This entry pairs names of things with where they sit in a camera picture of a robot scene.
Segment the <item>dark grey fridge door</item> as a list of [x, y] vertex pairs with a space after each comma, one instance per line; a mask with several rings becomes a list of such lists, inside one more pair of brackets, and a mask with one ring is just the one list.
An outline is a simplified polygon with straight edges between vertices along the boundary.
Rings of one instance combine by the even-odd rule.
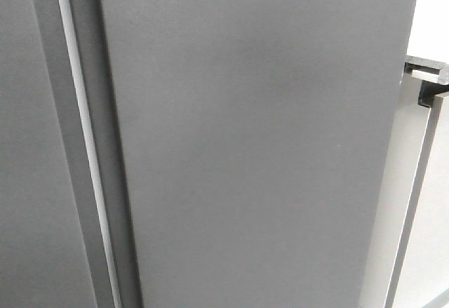
[[1, 0], [1, 306], [119, 306], [60, 0]]
[[141, 304], [357, 307], [415, 0], [71, 4]]

